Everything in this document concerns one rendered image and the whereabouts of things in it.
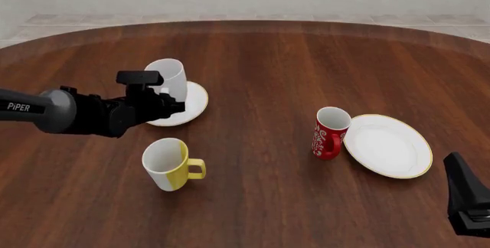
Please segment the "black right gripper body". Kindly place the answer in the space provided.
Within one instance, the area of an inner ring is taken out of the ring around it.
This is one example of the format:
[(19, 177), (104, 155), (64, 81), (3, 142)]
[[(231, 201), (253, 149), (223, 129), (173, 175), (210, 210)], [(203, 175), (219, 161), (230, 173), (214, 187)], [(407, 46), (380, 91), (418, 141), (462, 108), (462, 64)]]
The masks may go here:
[(490, 236), (490, 208), (448, 208), (448, 220), (457, 236)]

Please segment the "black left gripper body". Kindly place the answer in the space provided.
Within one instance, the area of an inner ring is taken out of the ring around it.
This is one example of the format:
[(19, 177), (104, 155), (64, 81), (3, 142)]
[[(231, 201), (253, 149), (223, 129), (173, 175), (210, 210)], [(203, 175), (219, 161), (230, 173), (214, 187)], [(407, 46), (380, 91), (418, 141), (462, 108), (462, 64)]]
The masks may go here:
[(164, 100), (153, 89), (127, 90), (126, 103), (134, 109), (136, 125), (168, 118)]

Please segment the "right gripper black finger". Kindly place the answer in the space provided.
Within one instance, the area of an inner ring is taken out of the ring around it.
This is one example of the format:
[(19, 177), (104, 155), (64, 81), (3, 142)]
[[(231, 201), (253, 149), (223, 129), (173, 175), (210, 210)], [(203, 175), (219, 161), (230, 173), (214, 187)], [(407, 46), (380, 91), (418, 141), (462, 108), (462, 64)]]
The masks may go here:
[(490, 214), (490, 188), (487, 188), (458, 152), (444, 159), (449, 188), (448, 214)]

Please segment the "red mug with white pattern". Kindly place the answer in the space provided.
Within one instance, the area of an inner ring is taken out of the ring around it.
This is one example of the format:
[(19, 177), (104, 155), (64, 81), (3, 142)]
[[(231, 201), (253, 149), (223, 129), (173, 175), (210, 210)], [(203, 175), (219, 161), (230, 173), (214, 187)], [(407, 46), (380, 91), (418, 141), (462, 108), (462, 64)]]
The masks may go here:
[(323, 107), (316, 113), (312, 153), (321, 160), (332, 160), (351, 125), (351, 117), (338, 107)]

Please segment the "yellow and white mug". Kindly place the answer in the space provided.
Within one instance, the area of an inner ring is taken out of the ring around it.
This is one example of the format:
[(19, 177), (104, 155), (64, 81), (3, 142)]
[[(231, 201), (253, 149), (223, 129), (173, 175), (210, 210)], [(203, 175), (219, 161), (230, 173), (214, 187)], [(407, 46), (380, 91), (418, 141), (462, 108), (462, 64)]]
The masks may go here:
[(142, 154), (142, 166), (158, 188), (171, 192), (182, 188), (188, 180), (206, 176), (203, 160), (189, 158), (186, 144), (175, 138), (159, 139)]

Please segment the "white plate with gold rim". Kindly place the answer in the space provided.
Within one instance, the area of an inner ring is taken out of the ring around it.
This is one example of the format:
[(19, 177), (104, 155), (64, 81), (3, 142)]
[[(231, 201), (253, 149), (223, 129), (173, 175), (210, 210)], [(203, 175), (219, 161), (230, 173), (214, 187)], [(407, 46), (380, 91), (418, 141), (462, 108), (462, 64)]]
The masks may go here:
[(417, 178), (426, 174), (433, 163), (433, 153), (425, 138), (389, 116), (354, 117), (344, 145), (360, 165), (389, 178)]
[(207, 91), (200, 84), (191, 81), (187, 82), (187, 88), (184, 112), (172, 114), (168, 119), (149, 121), (147, 124), (160, 127), (179, 126), (200, 116), (208, 104)]

